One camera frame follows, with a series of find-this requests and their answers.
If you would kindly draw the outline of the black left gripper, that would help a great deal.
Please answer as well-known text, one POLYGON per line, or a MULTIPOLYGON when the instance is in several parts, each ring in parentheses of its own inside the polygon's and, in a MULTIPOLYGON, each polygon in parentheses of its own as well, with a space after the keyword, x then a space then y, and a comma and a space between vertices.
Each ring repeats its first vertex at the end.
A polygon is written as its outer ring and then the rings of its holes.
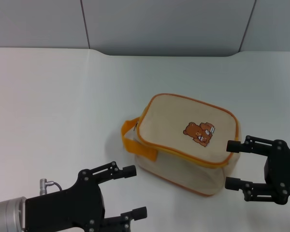
POLYGON ((120 169, 115 161, 81 170, 70 188, 25 201, 25 231, 58 232, 78 227, 84 232, 131 232, 131 221, 147 218, 147 208, 104 217, 104 202, 98 184, 136 175, 135 165, 120 169))

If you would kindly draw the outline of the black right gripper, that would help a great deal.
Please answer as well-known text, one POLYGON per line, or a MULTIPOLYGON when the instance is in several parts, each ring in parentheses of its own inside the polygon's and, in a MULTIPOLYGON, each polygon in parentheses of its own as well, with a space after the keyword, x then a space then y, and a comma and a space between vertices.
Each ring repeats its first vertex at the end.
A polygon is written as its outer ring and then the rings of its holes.
POLYGON ((283 140, 246 136, 245 141, 229 140, 226 151, 268 155, 264 177, 266 184, 226 177, 225 189, 242 190, 246 202, 274 202, 285 205, 290 196, 290 149, 283 140))

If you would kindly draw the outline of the beige bear print food bag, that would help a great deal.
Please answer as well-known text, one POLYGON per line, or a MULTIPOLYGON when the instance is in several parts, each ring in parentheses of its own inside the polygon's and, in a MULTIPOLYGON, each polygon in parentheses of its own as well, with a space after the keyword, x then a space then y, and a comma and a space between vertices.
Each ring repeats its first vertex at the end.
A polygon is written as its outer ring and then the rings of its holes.
POLYGON ((155 95, 139 117, 125 121, 121 139, 142 169, 203 196, 224 188, 240 158, 226 151, 229 140, 241 140, 235 115, 176 94, 155 95))

